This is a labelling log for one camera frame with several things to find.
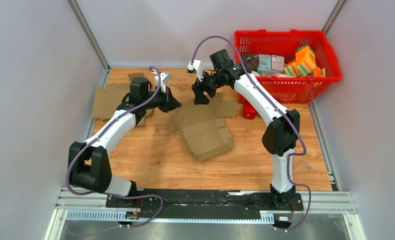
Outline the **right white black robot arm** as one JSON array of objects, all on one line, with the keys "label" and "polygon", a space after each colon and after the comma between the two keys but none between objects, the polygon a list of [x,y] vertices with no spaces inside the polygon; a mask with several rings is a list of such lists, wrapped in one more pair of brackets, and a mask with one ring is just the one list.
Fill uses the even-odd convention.
[{"label": "right white black robot arm", "polygon": [[282,210],[291,204],[296,193],[292,180],[292,158],[299,138],[300,114],[278,103],[258,82],[252,71],[241,62],[235,63],[225,49],[210,55],[214,68],[205,72],[201,61],[191,60],[186,69],[197,78],[191,89],[194,104],[207,105],[217,89],[229,86],[244,97],[262,117],[266,130],[261,138],[272,160],[273,179],[269,203]]}]

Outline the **brown cardboard paper box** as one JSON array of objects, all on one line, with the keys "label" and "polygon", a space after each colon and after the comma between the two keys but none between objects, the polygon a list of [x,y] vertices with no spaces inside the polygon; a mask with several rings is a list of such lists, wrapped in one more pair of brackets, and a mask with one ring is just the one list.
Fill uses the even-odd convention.
[{"label": "brown cardboard paper box", "polygon": [[173,111],[173,129],[179,134],[186,150],[197,161],[204,161],[234,149],[233,135],[225,118],[236,117],[237,103],[216,93],[209,104],[187,100]]}]

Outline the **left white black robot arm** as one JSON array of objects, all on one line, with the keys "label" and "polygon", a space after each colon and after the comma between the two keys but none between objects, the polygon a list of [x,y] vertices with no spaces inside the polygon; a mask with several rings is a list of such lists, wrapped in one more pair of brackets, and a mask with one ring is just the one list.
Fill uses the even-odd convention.
[{"label": "left white black robot arm", "polygon": [[138,125],[147,110],[158,108],[168,113],[181,107],[166,85],[170,79],[170,74],[163,71],[155,77],[155,91],[150,91],[147,78],[135,77],[130,83],[130,92],[123,97],[110,120],[84,142],[71,144],[65,177],[69,189],[79,187],[85,189],[86,194],[119,196],[119,201],[127,208],[137,204],[139,195],[133,190],[136,184],[112,173],[109,156],[123,136]]}]

